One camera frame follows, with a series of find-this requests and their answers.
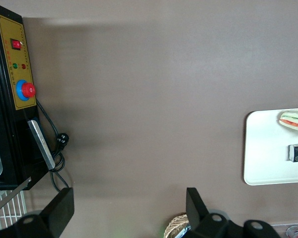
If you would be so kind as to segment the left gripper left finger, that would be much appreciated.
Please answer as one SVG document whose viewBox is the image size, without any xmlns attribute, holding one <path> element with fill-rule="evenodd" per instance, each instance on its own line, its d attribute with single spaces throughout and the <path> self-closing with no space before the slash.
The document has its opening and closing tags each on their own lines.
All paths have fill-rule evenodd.
<svg viewBox="0 0 298 238">
<path fill-rule="evenodd" d="M 48 231 L 60 236 L 74 215 L 73 188 L 63 188 L 39 215 Z"/>
</svg>

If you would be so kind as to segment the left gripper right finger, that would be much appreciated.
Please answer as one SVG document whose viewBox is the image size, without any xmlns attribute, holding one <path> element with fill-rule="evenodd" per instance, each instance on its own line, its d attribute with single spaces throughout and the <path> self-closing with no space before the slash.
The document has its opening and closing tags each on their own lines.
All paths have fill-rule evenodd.
<svg viewBox="0 0 298 238">
<path fill-rule="evenodd" d="M 186 189 L 186 215 L 191 229 L 196 229 L 208 213 L 197 189 L 188 187 Z"/>
</svg>

